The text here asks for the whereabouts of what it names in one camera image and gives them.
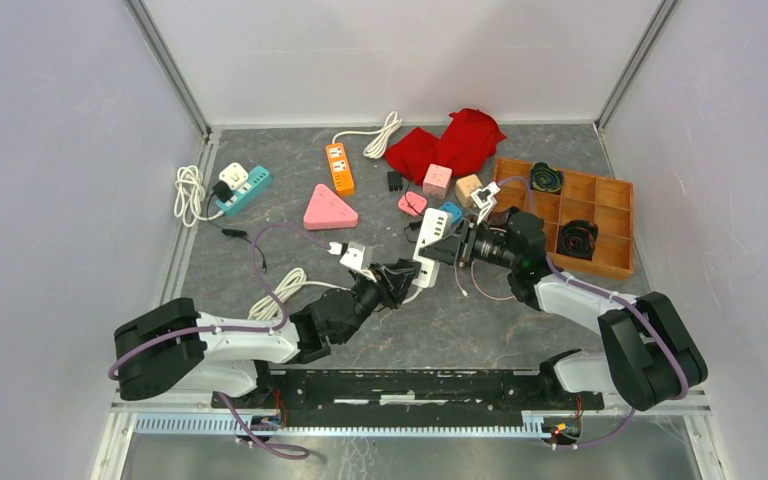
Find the white power strip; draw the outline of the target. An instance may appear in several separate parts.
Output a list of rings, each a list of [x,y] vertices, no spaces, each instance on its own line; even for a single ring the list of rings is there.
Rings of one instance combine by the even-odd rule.
[[[447,211],[428,208],[425,210],[416,246],[412,259],[420,264],[419,273],[412,284],[420,289],[428,289],[435,285],[440,262],[426,257],[420,253],[424,247],[428,247],[449,234],[453,222],[453,215]]]

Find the blue plug adapter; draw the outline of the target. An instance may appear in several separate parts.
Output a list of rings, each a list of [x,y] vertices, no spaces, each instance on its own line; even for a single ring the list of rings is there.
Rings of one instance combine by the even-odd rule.
[[[451,224],[457,226],[463,219],[463,211],[453,202],[443,203],[439,209],[451,215]]]

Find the beige cube plug adapter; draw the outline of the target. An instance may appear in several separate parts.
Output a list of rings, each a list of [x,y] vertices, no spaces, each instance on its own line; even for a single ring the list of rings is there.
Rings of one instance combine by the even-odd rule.
[[[458,178],[455,182],[455,197],[459,204],[467,209],[475,207],[472,193],[483,187],[480,178],[476,174]]]

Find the pink plug adapter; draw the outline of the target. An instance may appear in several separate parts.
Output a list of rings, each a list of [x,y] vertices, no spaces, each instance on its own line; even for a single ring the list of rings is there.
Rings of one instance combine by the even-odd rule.
[[[397,207],[412,217],[421,217],[427,205],[427,199],[413,191],[406,191],[397,202]]]

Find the pink cube socket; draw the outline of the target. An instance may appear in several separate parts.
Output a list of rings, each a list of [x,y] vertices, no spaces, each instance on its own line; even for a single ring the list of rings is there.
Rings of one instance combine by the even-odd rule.
[[[450,186],[452,169],[430,164],[422,183],[423,193],[431,198],[444,199]]]

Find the black power adapter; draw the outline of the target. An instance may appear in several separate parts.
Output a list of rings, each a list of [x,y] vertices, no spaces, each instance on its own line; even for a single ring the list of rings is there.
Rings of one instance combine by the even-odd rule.
[[[389,192],[400,192],[404,189],[403,176],[400,172],[391,170],[386,175]]]
[[[234,191],[222,180],[217,181],[212,187],[212,193],[218,202],[228,202],[234,198]]]

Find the pink power strip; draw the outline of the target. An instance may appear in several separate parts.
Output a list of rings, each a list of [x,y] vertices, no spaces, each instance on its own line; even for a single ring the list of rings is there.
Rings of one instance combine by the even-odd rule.
[[[359,214],[324,184],[317,184],[303,216],[309,231],[354,228]]]

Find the orange power strip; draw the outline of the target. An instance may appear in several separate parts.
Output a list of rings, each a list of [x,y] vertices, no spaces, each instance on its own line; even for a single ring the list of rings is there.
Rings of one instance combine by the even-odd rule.
[[[355,183],[344,145],[339,142],[329,144],[325,152],[336,193],[339,196],[354,194]]]

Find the teal power strip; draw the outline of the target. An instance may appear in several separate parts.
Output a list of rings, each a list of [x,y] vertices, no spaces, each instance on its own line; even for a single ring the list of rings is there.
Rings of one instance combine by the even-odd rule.
[[[247,181],[233,190],[228,200],[217,199],[215,205],[225,216],[233,217],[256,199],[271,183],[270,172],[260,165],[254,166],[248,172]]]

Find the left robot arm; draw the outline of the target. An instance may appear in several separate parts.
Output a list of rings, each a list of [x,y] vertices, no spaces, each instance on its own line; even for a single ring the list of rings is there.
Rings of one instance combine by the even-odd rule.
[[[162,304],[114,332],[108,376],[125,401],[170,390],[219,392],[250,407],[274,394],[270,364],[308,364],[346,343],[378,309],[396,309],[421,272],[417,261],[375,264],[349,289],[329,289],[285,318],[232,319],[197,311],[190,298]]]

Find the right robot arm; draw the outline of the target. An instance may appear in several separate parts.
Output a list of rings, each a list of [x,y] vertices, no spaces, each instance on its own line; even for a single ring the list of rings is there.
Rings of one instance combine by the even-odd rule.
[[[540,400],[562,408],[577,393],[613,393],[645,411],[678,400],[705,382],[708,366],[670,298],[652,291],[633,296],[609,291],[560,270],[546,252],[544,222],[512,208],[501,227],[426,210],[414,252],[431,273],[485,262],[507,269],[512,296],[529,307],[597,333],[600,355],[577,350],[549,360],[537,382]]]

